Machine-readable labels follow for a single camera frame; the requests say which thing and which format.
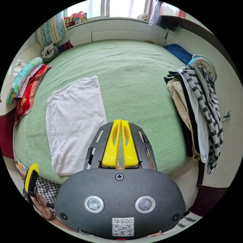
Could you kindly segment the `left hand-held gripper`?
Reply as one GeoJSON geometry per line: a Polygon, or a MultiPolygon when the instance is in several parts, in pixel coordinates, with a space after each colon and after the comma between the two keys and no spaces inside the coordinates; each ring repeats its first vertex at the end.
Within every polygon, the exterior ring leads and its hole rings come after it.
{"type": "Polygon", "coordinates": [[[36,197],[37,187],[36,182],[39,177],[39,166],[37,163],[34,163],[30,166],[26,173],[26,177],[24,180],[24,188],[23,188],[23,197],[25,200],[33,206],[33,201],[31,197],[36,197]]]}

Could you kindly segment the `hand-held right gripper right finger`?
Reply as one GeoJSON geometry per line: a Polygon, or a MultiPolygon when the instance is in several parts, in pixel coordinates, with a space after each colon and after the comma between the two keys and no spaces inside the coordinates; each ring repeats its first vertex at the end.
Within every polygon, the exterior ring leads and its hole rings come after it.
{"type": "Polygon", "coordinates": [[[121,120],[122,146],[123,146],[123,165],[125,169],[138,166],[138,158],[133,142],[133,137],[129,122],[121,120]]]}

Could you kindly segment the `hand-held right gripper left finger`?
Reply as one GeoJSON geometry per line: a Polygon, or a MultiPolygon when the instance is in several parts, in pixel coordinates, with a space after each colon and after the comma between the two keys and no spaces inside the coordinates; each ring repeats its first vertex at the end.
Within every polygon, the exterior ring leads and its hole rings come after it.
{"type": "Polygon", "coordinates": [[[115,169],[118,167],[120,130],[121,120],[114,120],[102,159],[102,165],[104,167],[115,169]]]}

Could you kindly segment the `person's left hand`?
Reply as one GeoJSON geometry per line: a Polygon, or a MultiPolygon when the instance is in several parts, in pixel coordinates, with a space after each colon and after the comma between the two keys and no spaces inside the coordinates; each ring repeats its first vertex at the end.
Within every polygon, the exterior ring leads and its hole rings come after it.
{"type": "Polygon", "coordinates": [[[47,207],[47,201],[39,194],[36,194],[36,197],[30,196],[35,208],[39,213],[46,219],[51,217],[51,212],[49,207],[47,207]]]}

